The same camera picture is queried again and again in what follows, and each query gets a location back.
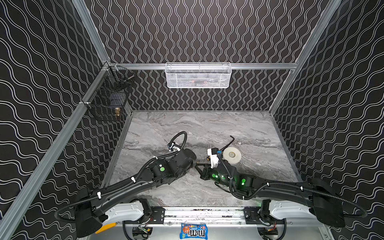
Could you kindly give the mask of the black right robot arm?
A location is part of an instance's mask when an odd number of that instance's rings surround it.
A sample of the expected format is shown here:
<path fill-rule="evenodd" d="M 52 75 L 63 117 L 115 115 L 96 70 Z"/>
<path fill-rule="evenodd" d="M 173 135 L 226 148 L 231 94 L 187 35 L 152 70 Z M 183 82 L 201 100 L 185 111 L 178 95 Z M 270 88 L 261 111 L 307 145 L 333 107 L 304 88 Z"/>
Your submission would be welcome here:
<path fill-rule="evenodd" d="M 343 228 L 346 219 L 362 219 L 368 215 L 363 207 L 342 198 L 321 179 L 303 183 L 267 180 L 240 173 L 229 163 L 219 164 L 216 168 L 199 163 L 195 168 L 202 180 L 214 181 L 218 188 L 236 199 L 263 198 L 259 214 L 263 220 L 280 219 L 281 214 L 272 209 L 273 200 L 305 206 L 310 216 L 331 227 Z"/>

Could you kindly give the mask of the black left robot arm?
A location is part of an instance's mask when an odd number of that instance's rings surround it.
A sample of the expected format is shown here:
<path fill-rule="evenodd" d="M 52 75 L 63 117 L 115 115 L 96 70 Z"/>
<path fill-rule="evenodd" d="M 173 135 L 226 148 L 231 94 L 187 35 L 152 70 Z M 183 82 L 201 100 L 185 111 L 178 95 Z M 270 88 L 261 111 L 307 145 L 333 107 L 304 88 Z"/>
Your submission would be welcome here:
<path fill-rule="evenodd" d="M 115 206 L 147 190 L 170 185 L 193 168 L 197 159 L 195 153 L 186 149 L 188 134 L 176 134 L 168 143 L 170 153 L 153 157 L 139 171 L 114 185 L 101 189 L 81 189 L 76 201 L 56 210 L 57 220 L 76 226 L 77 237 L 87 237 L 108 225 L 107 213 Z"/>

